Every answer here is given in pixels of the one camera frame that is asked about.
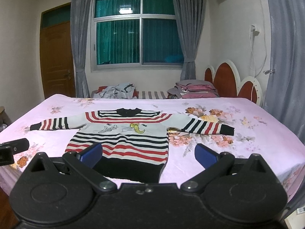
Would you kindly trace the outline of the striped knit child sweater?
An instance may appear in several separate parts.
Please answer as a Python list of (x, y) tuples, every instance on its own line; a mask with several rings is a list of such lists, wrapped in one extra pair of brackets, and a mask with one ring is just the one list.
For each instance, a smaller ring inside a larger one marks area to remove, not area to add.
[(102, 158), (93, 167), (95, 171), (109, 178), (144, 183), (159, 182), (169, 159), (169, 129), (202, 135), (233, 136), (235, 132), (233, 127), (218, 122), (138, 108), (84, 112), (30, 126), (31, 131), (68, 129), (77, 132), (67, 152), (80, 152), (100, 143)]

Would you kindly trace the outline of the pile of grey clothes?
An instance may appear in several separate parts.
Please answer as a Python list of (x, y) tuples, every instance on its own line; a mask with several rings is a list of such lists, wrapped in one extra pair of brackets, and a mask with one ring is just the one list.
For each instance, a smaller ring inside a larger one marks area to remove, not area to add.
[(91, 94), (92, 98), (137, 99), (139, 92), (133, 83), (121, 83), (114, 86), (100, 86)]

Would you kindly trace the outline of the pink floral bed sheet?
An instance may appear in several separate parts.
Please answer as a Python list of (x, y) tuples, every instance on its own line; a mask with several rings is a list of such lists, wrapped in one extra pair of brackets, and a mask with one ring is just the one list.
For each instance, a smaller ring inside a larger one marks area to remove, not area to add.
[(203, 167), (195, 159), (195, 146), (202, 143), (215, 152), (230, 152), (237, 158), (260, 154), (293, 198), (304, 179), (304, 145), (273, 116), (244, 98), (203, 99), (87, 99), (54, 95), (21, 116), (1, 132), (1, 142), (26, 138), (30, 147), (16, 154), (14, 163), (1, 167), (1, 188), (9, 193), (38, 152), (61, 156), (74, 130), (30, 132), (30, 125), (45, 119), (79, 115), (98, 109), (145, 109), (190, 118), (219, 122), (235, 129), (233, 136), (200, 136), (194, 133), (170, 133), (169, 162), (161, 174), (162, 183), (178, 185), (197, 175)]

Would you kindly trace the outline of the stack of folded pink bedding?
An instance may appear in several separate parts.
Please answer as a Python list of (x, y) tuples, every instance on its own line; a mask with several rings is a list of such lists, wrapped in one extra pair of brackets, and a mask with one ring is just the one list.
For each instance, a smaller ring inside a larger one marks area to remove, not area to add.
[(209, 81), (183, 80), (168, 90), (168, 95), (178, 99), (218, 98), (217, 89)]

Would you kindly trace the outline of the brown wooden door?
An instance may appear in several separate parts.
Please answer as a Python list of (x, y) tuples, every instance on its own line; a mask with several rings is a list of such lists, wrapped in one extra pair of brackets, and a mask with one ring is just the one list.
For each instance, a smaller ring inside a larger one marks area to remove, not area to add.
[(71, 3), (41, 14), (39, 55), (44, 97), (75, 96), (75, 73), (70, 39)]

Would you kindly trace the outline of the red white scalloped headboard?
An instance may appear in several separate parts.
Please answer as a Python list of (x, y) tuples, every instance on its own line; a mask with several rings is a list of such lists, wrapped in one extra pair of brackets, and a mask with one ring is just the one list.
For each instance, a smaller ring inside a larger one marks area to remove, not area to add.
[(237, 67), (231, 60), (223, 61), (216, 69), (207, 66), (204, 80), (212, 83), (220, 97), (245, 98), (256, 105), (262, 105), (263, 92), (255, 77), (240, 79)]

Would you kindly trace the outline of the grey striped mattress cover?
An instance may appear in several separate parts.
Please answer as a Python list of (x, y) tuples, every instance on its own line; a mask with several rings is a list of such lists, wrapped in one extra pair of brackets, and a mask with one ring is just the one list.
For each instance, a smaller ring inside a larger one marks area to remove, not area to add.
[(139, 99), (167, 99), (168, 98), (168, 92), (164, 91), (138, 91), (137, 92)]

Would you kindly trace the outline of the grey curtain at right edge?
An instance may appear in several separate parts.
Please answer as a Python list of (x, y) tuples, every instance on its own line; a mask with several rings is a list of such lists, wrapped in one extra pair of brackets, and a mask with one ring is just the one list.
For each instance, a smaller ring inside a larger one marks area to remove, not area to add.
[(263, 108), (304, 141), (304, 0), (268, 0), (271, 56)]

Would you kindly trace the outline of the aluminium sliding window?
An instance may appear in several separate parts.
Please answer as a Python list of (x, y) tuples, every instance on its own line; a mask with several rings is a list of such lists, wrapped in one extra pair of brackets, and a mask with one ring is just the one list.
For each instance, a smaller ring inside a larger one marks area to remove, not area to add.
[(92, 0), (91, 69), (181, 66), (173, 0)]

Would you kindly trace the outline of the left grey curtain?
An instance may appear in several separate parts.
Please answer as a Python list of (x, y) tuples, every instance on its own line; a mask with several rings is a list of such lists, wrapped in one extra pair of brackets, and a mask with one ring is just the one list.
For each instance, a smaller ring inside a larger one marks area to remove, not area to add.
[(75, 66), (75, 90), (79, 98), (89, 97), (85, 62), (90, 6), (91, 0), (71, 0), (70, 38)]

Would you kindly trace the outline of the white wall socket plug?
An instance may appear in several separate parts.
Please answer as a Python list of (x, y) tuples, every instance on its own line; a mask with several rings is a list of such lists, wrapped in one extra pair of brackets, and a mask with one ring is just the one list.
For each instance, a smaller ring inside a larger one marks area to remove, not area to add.
[(257, 24), (251, 24), (250, 25), (250, 35), (253, 37), (258, 36), (260, 33), (259, 27)]

